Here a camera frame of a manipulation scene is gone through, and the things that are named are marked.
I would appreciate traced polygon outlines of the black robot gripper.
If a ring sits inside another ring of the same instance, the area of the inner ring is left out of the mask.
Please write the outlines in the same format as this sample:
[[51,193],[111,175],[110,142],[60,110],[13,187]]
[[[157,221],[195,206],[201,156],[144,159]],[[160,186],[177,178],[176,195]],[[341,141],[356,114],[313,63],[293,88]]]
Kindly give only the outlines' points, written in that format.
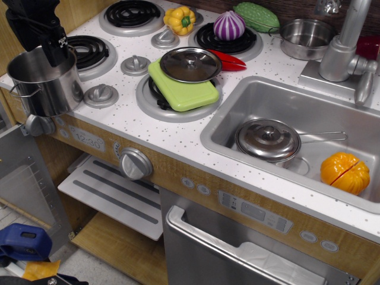
[[26,51],[41,46],[52,67],[69,57],[67,36],[55,14],[59,1],[4,1],[6,19]]

